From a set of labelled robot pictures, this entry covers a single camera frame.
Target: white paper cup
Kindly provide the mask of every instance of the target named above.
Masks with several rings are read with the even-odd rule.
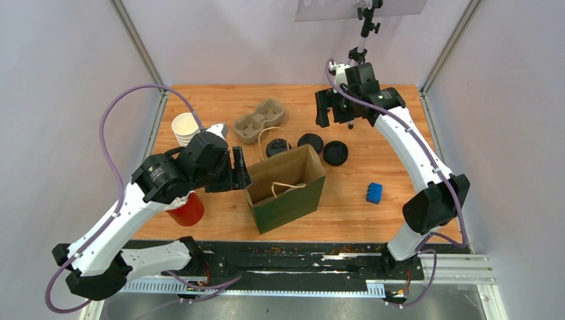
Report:
[[[181,147],[186,147],[191,139],[200,131],[192,113],[177,115],[171,125],[173,133]]]

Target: rope handle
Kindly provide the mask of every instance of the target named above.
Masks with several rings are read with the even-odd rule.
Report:
[[[271,191],[273,192],[273,196],[275,196],[275,199],[277,198],[277,194],[275,193],[275,185],[280,185],[283,187],[289,187],[295,189],[306,187],[306,183],[299,183],[298,185],[287,185],[286,183],[273,182],[273,184],[271,185]]]
[[[290,151],[290,143],[288,142],[288,135],[286,134],[286,131],[281,128],[281,127],[269,127],[269,128],[265,128],[263,130],[261,130],[261,132],[259,133],[259,138],[258,138],[258,142],[259,142],[259,155],[261,155],[261,161],[265,160],[265,157],[263,156],[263,148],[261,148],[261,135],[265,132],[265,131],[269,131],[269,130],[273,130],[273,129],[280,129],[282,130],[282,132],[284,132],[284,137],[286,138],[286,152]]]

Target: paper bag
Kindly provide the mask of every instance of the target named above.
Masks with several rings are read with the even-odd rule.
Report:
[[[311,145],[274,155],[247,167],[253,183],[243,191],[263,234],[318,209],[326,173]],[[289,188],[273,182],[298,185]]]

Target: black cup lid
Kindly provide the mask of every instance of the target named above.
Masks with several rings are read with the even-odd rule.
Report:
[[[267,145],[267,150],[265,151],[265,153],[267,154],[267,158],[270,158],[273,155],[276,155],[278,153],[285,152],[285,151],[286,151],[286,140],[275,139],[275,140],[269,142],[269,144]]]
[[[324,141],[319,135],[315,135],[314,133],[307,133],[300,137],[300,139],[298,140],[299,147],[307,143],[311,145],[318,154],[322,153],[322,150],[324,149]]]
[[[324,147],[324,160],[330,165],[342,165],[349,156],[345,143],[332,141]]]

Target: white wall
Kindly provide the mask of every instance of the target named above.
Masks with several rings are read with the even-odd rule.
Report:
[[[483,0],[430,93],[508,318],[562,319],[565,3]]]
[[[367,60],[383,83],[423,85],[469,0],[428,0],[422,15],[386,17]],[[325,83],[346,62],[356,19],[294,22],[298,0],[125,0],[166,83]]]
[[[99,119],[114,96],[150,79],[108,1],[7,2],[0,4],[0,319],[77,319],[43,302],[56,270],[51,249],[84,234],[116,199]],[[138,93],[110,114],[107,142],[124,174],[141,161],[157,98]],[[83,301],[64,277],[53,300]]]

